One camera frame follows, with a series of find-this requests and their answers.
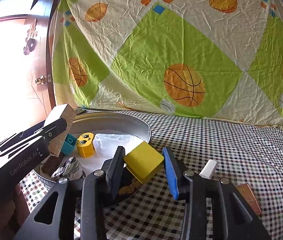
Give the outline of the dark pouch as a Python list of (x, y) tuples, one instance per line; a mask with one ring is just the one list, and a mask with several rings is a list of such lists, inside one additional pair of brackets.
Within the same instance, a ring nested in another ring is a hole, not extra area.
[(78, 180), (82, 177), (82, 166), (76, 157), (68, 158), (57, 170), (50, 176), (53, 181), (60, 178), (68, 178), (70, 181)]

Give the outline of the yellow car toy block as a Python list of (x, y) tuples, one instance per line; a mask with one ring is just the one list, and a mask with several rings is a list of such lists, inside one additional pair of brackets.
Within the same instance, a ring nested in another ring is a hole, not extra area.
[(95, 154), (93, 140), (94, 134), (91, 132), (83, 133), (78, 137), (76, 146), (82, 158), (90, 158)]

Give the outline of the clear plastic case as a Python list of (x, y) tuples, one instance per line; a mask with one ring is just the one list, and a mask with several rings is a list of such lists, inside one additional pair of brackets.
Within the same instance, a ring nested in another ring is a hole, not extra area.
[(118, 146), (123, 146), (128, 154), (142, 142), (142, 139), (130, 134), (97, 133), (93, 145), (98, 158), (110, 159), (114, 157)]

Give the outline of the teal bear toy block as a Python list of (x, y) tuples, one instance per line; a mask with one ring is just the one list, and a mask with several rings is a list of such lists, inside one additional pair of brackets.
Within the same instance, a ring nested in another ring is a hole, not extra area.
[(71, 134), (67, 134), (61, 148), (61, 153), (64, 155), (71, 155), (77, 143), (77, 138)]

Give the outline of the yellow toy cube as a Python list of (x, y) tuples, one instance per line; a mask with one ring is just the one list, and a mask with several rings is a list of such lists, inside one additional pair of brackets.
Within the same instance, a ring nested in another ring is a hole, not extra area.
[(147, 142), (142, 142), (124, 156), (124, 163), (131, 174), (141, 183), (148, 183), (163, 165), (164, 157)]

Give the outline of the white cork rectangular box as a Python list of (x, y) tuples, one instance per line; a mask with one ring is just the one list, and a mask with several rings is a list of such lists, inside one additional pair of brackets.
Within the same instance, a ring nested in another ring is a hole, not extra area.
[(59, 156), (75, 117), (76, 112), (69, 104), (55, 106), (47, 116), (43, 128), (51, 156)]

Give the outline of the brown wooden brush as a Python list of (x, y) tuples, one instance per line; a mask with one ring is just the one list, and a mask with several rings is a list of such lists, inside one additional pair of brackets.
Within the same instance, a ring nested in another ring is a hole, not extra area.
[(41, 171), (44, 174), (51, 176), (57, 170), (63, 158), (64, 158), (63, 153), (60, 153), (58, 157), (55, 156), (48, 157), (46, 162), (42, 165)]

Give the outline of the rose gold lighter case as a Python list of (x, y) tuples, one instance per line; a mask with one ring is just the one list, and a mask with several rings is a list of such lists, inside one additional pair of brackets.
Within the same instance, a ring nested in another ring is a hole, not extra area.
[(253, 211), (257, 215), (260, 215), (261, 209), (255, 195), (253, 194), (250, 185), (248, 183), (244, 183), (241, 185), (237, 185), (236, 188), (240, 192), (240, 194), (244, 197), (244, 199), (247, 201), (247, 203), (250, 205), (250, 207), (253, 209)]

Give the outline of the white usb charger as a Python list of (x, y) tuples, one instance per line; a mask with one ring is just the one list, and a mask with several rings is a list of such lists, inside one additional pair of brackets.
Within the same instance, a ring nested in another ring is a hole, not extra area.
[(217, 161), (209, 159), (205, 164), (205, 166), (203, 167), (203, 169), (201, 170), (201, 172), (199, 173), (199, 176), (201, 178), (211, 180), (216, 171), (217, 166), (218, 166)]

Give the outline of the black round cookie tin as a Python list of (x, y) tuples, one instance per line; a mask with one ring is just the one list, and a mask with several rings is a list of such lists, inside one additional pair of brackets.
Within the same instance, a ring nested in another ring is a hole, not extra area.
[[(69, 134), (78, 138), (86, 132), (91, 132), (95, 136), (97, 133), (130, 134), (140, 138), (144, 142), (150, 142), (151, 140), (151, 129), (146, 122), (122, 113), (96, 112), (77, 116), (69, 130)], [(96, 152), (90, 158), (82, 158), (77, 148), (74, 149), (71, 156), (76, 157), (81, 164), (84, 176), (89, 175), (95, 170), (105, 170), (106, 165), (104, 162), (109, 160), (98, 158)]]

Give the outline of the checkered tablecloth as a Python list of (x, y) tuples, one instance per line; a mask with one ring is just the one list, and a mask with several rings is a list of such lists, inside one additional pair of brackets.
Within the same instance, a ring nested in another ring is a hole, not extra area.
[[(214, 178), (247, 183), (260, 219), (272, 239), (283, 239), (283, 130), (225, 121), (126, 111), (146, 122), (151, 145), (169, 146), (186, 167), (200, 172), (210, 159), (218, 162)], [(121, 203), (105, 209), (108, 239), (179, 239), (184, 202), (169, 192), (164, 171)]]

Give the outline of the brass door knob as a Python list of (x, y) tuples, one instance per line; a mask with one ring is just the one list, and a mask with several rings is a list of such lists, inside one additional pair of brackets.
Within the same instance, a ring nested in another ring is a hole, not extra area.
[(45, 76), (40, 76), (40, 77), (37, 77), (35, 79), (35, 84), (36, 85), (44, 85), (46, 83), (46, 79), (45, 79)]

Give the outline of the brown wooden door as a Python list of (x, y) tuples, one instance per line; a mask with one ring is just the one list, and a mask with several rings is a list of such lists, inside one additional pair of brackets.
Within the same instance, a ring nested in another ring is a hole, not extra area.
[(0, 0), (0, 127), (31, 126), (55, 105), (48, 36), (57, 2)]

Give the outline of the green basketball pattern sheet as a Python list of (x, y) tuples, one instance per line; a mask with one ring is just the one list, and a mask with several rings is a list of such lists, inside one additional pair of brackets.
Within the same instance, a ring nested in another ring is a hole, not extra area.
[(60, 0), (56, 103), (283, 128), (283, 0)]

